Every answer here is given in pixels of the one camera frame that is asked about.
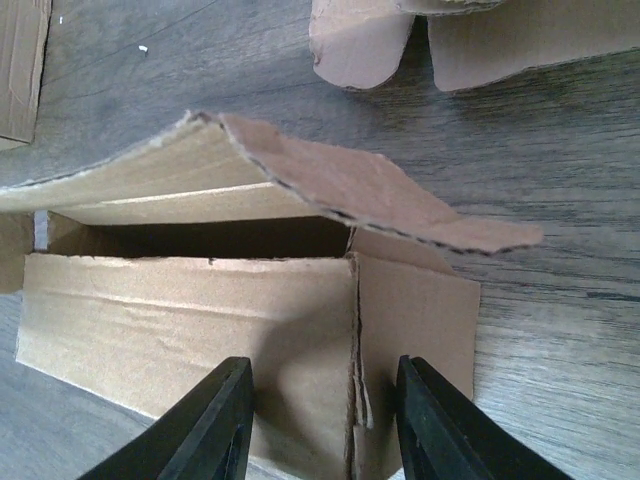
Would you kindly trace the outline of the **brown cardboard box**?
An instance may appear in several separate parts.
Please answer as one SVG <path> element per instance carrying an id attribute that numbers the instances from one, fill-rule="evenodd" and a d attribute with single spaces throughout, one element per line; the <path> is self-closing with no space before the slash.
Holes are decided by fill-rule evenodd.
<path id="1" fill-rule="evenodd" d="M 250 359 L 250 452 L 310 479 L 401 466 L 401 356 L 473 393 L 478 283 L 442 256 L 541 242 L 456 212 L 388 158 L 231 114 L 1 190 L 1 289 L 20 363 L 157 418 Z"/>

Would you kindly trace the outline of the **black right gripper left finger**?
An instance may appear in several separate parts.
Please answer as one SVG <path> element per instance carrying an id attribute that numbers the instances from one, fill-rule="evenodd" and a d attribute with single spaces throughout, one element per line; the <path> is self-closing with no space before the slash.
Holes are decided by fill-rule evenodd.
<path id="1" fill-rule="evenodd" d="M 84 479 L 243 479 L 254 418 L 253 372 L 229 357 Z"/>

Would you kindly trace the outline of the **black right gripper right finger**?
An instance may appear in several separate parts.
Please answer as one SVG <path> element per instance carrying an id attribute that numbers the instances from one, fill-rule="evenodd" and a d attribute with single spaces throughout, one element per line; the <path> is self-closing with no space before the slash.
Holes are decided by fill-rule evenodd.
<path id="1" fill-rule="evenodd" d="M 407 479 L 567 479 L 421 357 L 399 359 L 396 425 Z"/>

